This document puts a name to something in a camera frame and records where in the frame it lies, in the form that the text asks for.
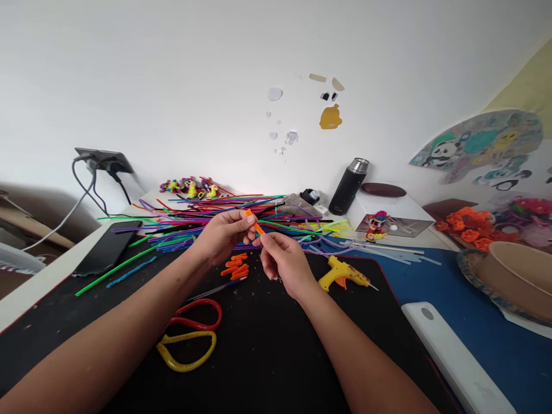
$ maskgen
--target power cord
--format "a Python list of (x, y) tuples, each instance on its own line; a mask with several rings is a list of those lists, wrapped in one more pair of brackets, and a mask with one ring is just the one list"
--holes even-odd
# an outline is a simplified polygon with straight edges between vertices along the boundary
[[(94, 165), (94, 167), (91, 167), (90, 165), (90, 161), (91, 161), (91, 157), (88, 157), (88, 158), (83, 158), (83, 159), (87, 159), (87, 163), (88, 163), (88, 167), (91, 168), (91, 173), (92, 173), (92, 188), (94, 189), (94, 194), (96, 194), (98, 196), (98, 198), (100, 200), (102, 200), (103, 202), (103, 208), (102, 206), (98, 203), (98, 201), (92, 196), (92, 194), (90, 193), (87, 193), (88, 196), (92, 199), (92, 201), (94, 201), (94, 203), (98, 206), (98, 208), (102, 211), (102, 213), (104, 213), (106, 216), (110, 216), (108, 211), (107, 211), (107, 207), (106, 207), (106, 204), (105, 204), (105, 201), (103, 198), (101, 198), (98, 193), (96, 192), (96, 177), (97, 177), (97, 174), (98, 174), (98, 168), (99, 168), (99, 165), (101, 162), (98, 162)], [(85, 186), (82, 184), (81, 180), (79, 179), (79, 177), (77, 176), (76, 174), (76, 171), (75, 171), (75, 163), (73, 163), (73, 165), (71, 166), (71, 169), (72, 169), (72, 172), (73, 172), (73, 177), (75, 177), (76, 181), (79, 183), (79, 186), (84, 190), (86, 191), (86, 188)]]
[(125, 193), (125, 197), (126, 197), (126, 200), (128, 201), (128, 205), (132, 205), (131, 203), (131, 198), (128, 196), (128, 193), (127, 193), (127, 189), (125, 188), (125, 186), (122, 184), (122, 181), (121, 179), (119, 178), (119, 176), (117, 175), (117, 173), (119, 171), (121, 171), (121, 165), (117, 162), (117, 161), (110, 161), (108, 162), (108, 165), (106, 166), (105, 170), (108, 172), (109, 175), (111, 175), (111, 177), (113, 177), (113, 179), (119, 183), (119, 185), (121, 186), (122, 188), (122, 192)]
[[(80, 157), (77, 157), (73, 160), (73, 164), (71, 165), (71, 169), (73, 170), (73, 174), (76, 176), (76, 173), (75, 173), (75, 164), (83, 159), (87, 159), (88, 157), (86, 156), (80, 156)], [(76, 208), (81, 204), (82, 200), (86, 197), (86, 195), (90, 195), (89, 191), (90, 189), (94, 186), (94, 183), (96, 182), (96, 176), (95, 174), (93, 175), (92, 177), (92, 181), (90, 181), (90, 185), (88, 186), (88, 188), (84, 188), (84, 186), (81, 186), (84, 188), (85, 190), (85, 193), (82, 195), (82, 197), (79, 199), (79, 201), (76, 202), (76, 204), (73, 206), (73, 208), (71, 209), (71, 211), (69, 211), (69, 213), (65, 216), (65, 218), (61, 221), (61, 223), (54, 229), (52, 230), (50, 233), (48, 233), (47, 235), (45, 235), (42, 239), (40, 239), (39, 241), (37, 241), (35, 244), (32, 244), (31, 246), (29, 247), (25, 247), (24, 249), (21, 249), (22, 251), (27, 251), (28, 249), (30, 248), (33, 248), (34, 246), (37, 246), (39, 245), (40, 243), (42, 243), (44, 240), (46, 240), (47, 238), (49, 238), (51, 235), (53, 235), (56, 231), (58, 231), (64, 224), (65, 222), (67, 221), (67, 219), (69, 218), (70, 215), (73, 214), (73, 212), (76, 210)]]

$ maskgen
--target smartphone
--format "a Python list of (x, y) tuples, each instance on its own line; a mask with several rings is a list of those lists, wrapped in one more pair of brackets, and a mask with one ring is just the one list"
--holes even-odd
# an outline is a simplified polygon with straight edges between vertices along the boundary
[(112, 269), (126, 249), (135, 231), (114, 232), (113, 229), (140, 227), (141, 220), (123, 221), (109, 227), (101, 239), (73, 272), (73, 277), (98, 277)]

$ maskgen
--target blue desk surface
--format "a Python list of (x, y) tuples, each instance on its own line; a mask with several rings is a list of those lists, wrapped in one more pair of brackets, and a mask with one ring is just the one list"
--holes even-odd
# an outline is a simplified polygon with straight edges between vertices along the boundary
[(422, 250), (442, 265), (425, 260), (408, 265), (356, 251), (346, 255), (375, 259), (401, 305), (430, 302), (519, 414), (552, 413), (552, 340), (506, 321), (464, 278), (458, 253)]

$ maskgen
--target black desk mat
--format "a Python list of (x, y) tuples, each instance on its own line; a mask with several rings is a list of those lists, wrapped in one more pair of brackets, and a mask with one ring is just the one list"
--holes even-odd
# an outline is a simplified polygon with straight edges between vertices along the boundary
[[(146, 242), (129, 249), (120, 262), (147, 247)], [(159, 256), (156, 261), (111, 289), (105, 288), (109, 281), (155, 254)], [(69, 277), (53, 289), (0, 335), (0, 396), (57, 346), (129, 297), (179, 254), (151, 252), (80, 297), (74, 294), (90, 283), (89, 279)], [(308, 255), (308, 260), (316, 278), (329, 271), (326, 258)], [(367, 275), (379, 292), (348, 281), (347, 291), (335, 283), (331, 285), (332, 298), (442, 413), (457, 412), (378, 263), (358, 258), (341, 260)], [(248, 279), (211, 296), (221, 305), (223, 318), (216, 331), (216, 348), (207, 362), (190, 373), (176, 373), (153, 348), (104, 412), (348, 411), (329, 358), (301, 307), (288, 296), (281, 282), (266, 278), (259, 251), (251, 251), (247, 263)], [(228, 281), (228, 277), (220, 277), (222, 269), (208, 274), (192, 295)], [(216, 320), (214, 309), (204, 305), (185, 316), (206, 323)], [(190, 330), (173, 325), (167, 333), (177, 335)], [(209, 345), (210, 338), (196, 338), (169, 345), (168, 349), (176, 360), (189, 363), (201, 357)], [(396, 389), (396, 393), (400, 398), (401, 390)]]

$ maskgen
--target electrical socket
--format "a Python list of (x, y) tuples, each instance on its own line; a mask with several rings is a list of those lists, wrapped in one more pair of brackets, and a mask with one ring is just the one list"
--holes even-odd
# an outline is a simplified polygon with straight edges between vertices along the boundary
[[(89, 148), (75, 148), (76, 152), (79, 155), (90, 154), (94, 157), (95, 161), (100, 161), (111, 157), (112, 161), (116, 161), (121, 165), (121, 169), (118, 171), (120, 173), (133, 173), (134, 170), (131, 167), (131, 164), (128, 162), (127, 157), (122, 152), (113, 152), (113, 151), (104, 151), (102, 149), (89, 149)], [(105, 170), (105, 163), (101, 163), (98, 167), (99, 170)]]

